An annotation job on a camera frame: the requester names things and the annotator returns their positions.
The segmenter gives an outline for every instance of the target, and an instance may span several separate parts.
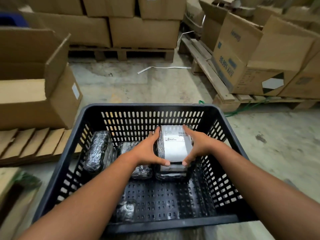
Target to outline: perforated basket bottom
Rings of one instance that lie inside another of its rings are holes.
[[[130,180],[121,200],[136,201],[133,222],[215,215],[214,204],[201,165],[196,166],[189,182]]]

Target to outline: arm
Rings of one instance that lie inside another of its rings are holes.
[[[155,156],[153,144],[159,137],[154,135],[139,143],[133,150],[122,154],[106,170],[78,189],[74,194],[55,206],[35,222],[19,240],[88,240],[98,239],[138,165],[170,162]]]
[[[285,182],[260,169],[225,143],[204,133],[185,132],[194,147],[184,160],[214,155],[234,186],[277,240],[320,239],[320,204]]]

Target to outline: right hand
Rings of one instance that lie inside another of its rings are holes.
[[[212,152],[212,144],[218,141],[207,136],[203,132],[198,132],[189,129],[185,124],[182,126],[184,131],[192,137],[194,144],[189,155],[183,160],[182,165],[188,166],[198,156],[207,156]]]

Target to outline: basket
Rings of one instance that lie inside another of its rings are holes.
[[[143,140],[157,125],[182,124],[228,142],[248,158],[222,111],[212,104],[91,104],[78,116],[33,222],[90,180],[83,164],[93,132],[109,130],[117,146],[121,141]],[[70,164],[78,143],[83,149],[73,169]],[[218,161],[212,155],[197,160],[188,182],[131,179],[122,201],[135,200],[134,221],[111,221],[103,235],[257,220]]]

